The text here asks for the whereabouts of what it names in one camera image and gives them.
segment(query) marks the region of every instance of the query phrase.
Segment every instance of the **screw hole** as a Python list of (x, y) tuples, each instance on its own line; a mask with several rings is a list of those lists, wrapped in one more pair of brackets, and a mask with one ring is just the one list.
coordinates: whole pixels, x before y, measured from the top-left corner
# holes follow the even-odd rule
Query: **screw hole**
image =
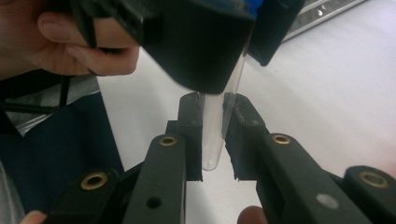
[(160, 198), (157, 198), (157, 197), (151, 197), (147, 201), (147, 206), (151, 209), (156, 209), (156, 208), (160, 207), (161, 204), (163, 204), (163, 202), (161, 201)]
[(160, 144), (165, 147), (170, 147), (174, 145), (176, 142), (177, 139), (175, 137), (166, 136), (163, 139), (161, 139)]
[(285, 136), (285, 135), (274, 135), (273, 136), (273, 140), (274, 140), (274, 142), (276, 142), (276, 143), (278, 143), (278, 144), (280, 144), (280, 145), (287, 145), (287, 144), (289, 144), (291, 141), (290, 141), (290, 139), (287, 137), (287, 136)]
[(387, 179), (374, 172), (363, 171), (359, 174), (361, 181), (375, 188), (385, 189), (389, 186)]
[(81, 181), (81, 188), (93, 190), (101, 188), (107, 182), (107, 175), (103, 172), (92, 173)]

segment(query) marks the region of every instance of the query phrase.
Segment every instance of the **blue cloth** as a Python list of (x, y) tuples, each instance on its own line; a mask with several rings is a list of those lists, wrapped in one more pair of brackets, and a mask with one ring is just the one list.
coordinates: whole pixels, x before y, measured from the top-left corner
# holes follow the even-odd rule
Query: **blue cloth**
[(123, 172), (100, 93), (63, 107), (24, 137), (0, 134), (0, 161), (26, 213), (48, 213), (70, 181), (91, 168)]
[(245, 3), (250, 6), (249, 12), (256, 18), (257, 17), (257, 9), (262, 5), (264, 0), (245, 0)]

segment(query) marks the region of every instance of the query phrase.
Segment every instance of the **brass screw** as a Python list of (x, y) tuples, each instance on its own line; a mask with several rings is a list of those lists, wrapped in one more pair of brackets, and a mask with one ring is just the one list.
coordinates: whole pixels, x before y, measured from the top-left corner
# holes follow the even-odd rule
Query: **brass screw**
[(359, 174), (359, 178), (364, 183), (371, 185), (375, 188), (385, 189), (385, 188), (389, 187), (389, 183), (388, 183), (387, 179), (381, 175), (374, 173), (374, 172), (362, 171)]
[(160, 140), (160, 144), (164, 147), (170, 147), (177, 143), (177, 139), (172, 136), (166, 136)]
[(291, 142), (291, 140), (287, 136), (282, 135), (282, 134), (274, 135), (273, 141), (280, 145), (288, 145)]
[(107, 180), (107, 174), (103, 172), (95, 172), (85, 176), (81, 181), (81, 188), (85, 190), (99, 189), (107, 182)]

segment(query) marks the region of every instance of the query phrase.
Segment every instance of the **black plastic part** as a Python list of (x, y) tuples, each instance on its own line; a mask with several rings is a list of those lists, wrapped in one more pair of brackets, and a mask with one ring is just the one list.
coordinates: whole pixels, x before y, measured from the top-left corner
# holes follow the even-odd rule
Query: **black plastic part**
[(9, 120), (8, 115), (0, 105), (0, 134), (10, 133), (21, 136), (14, 124)]
[(327, 175), (332, 179), (332, 181), (334, 181), (334, 183), (338, 186), (338, 187), (342, 187), (343, 184), (343, 178), (341, 178), (338, 175), (332, 174), (328, 171), (326, 171)]
[(120, 177), (119, 184), (119, 193), (122, 195), (121, 208), (125, 208), (131, 199), (132, 191), (134, 190), (134, 186), (136, 185), (137, 178), (139, 177), (140, 171), (143, 167), (143, 161), (134, 166), (133, 168), (126, 171)]
[(186, 139), (187, 180), (202, 180), (202, 102), (198, 92), (180, 98), (177, 121), (170, 120), (166, 133)]
[(10, 77), (0, 81), (0, 102), (43, 91), (60, 82), (61, 76), (41, 69)]
[[(177, 83), (223, 92), (248, 43), (253, 16), (244, 7), (196, 0), (98, 0)], [(94, 46), (92, 20), (73, 6), (79, 30)]]
[(61, 77), (61, 94), (59, 95), (59, 107), (67, 105), (67, 97), (69, 94), (70, 87), (70, 76)]
[(80, 1), (82, 8), (84, 8), (85, 12), (93, 18), (106, 18), (109, 17), (110, 14), (107, 13), (106, 10), (98, 3), (97, 0), (83, 0)]
[(350, 167), (342, 186), (373, 223), (396, 223), (396, 180), (390, 175), (368, 166)]
[(262, 117), (249, 99), (236, 94), (226, 135), (226, 148), (231, 156), (235, 178), (257, 179), (256, 146), (258, 141), (268, 133)]
[(185, 223), (185, 185), (184, 139), (176, 134), (157, 136), (148, 149), (121, 223)]
[(276, 185), (274, 178), (265, 163), (259, 163), (256, 191), (262, 204), (264, 214), (271, 224), (282, 223), (285, 199)]
[[(105, 173), (107, 182), (98, 189), (83, 189), (81, 183), (89, 174)], [(120, 197), (117, 197), (118, 174), (111, 169), (91, 170), (79, 176), (52, 209), (43, 224), (119, 223)]]
[[(292, 137), (268, 134), (259, 151), (284, 201), (274, 212), (278, 217), (268, 217), (269, 223), (371, 223)], [(267, 178), (259, 178), (258, 189), (270, 187)]]
[(69, 0), (70, 7), (72, 9), (74, 18), (76, 20), (77, 27), (84, 37), (85, 41), (91, 48), (96, 48), (96, 35), (95, 28), (93, 26), (93, 18), (83, 8), (80, 0)]
[(304, 0), (264, 0), (257, 10), (248, 54), (262, 66), (267, 65), (303, 5)]

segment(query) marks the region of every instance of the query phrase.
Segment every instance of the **human hand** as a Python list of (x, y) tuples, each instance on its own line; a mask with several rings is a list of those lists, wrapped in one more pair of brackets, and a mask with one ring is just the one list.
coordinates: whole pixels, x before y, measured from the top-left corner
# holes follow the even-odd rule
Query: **human hand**
[(35, 69), (60, 75), (131, 74), (139, 46), (112, 18), (95, 19), (98, 47), (88, 47), (70, 15), (44, 12), (51, 0), (0, 0), (0, 80)]
[(250, 206), (241, 212), (237, 224), (268, 224), (268, 221), (262, 208)]
[(46, 217), (47, 216), (41, 212), (33, 211), (26, 215), (21, 224), (41, 224)]

